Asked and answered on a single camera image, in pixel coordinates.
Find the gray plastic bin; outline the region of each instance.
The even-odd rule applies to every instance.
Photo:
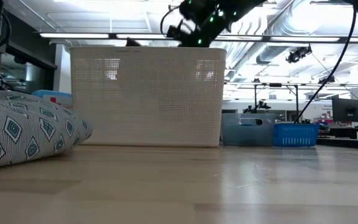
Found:
[[[274,114],[222,114],[225,146],[272,146]]]

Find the perforated basket wall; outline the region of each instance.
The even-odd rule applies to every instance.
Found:
[[[217,146],[226,51],[172,47],[71,49],[73,108],[88,144]]]

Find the computer monitor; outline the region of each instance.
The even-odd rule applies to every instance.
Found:
[[[342,122],[358,122],[358,100],[333,98],[333,119]]]

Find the pillow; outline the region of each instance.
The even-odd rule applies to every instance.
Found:
[[[92,132],[87,121],[58,104],[0,91],[0,166],[70,151]]]

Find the exposed ductwork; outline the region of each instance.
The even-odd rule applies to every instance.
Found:
[[[311,0],[294,0],[281,14],[276,22],[265,31],[267,35],[309,35],[321,26],[321,19],[310,18],[304,15],[310,10]],[[291,46],[256,43],[247,52],[247,55],[236,64],[235,70],[240,70],[247,63],[268,65],[275,57]]]

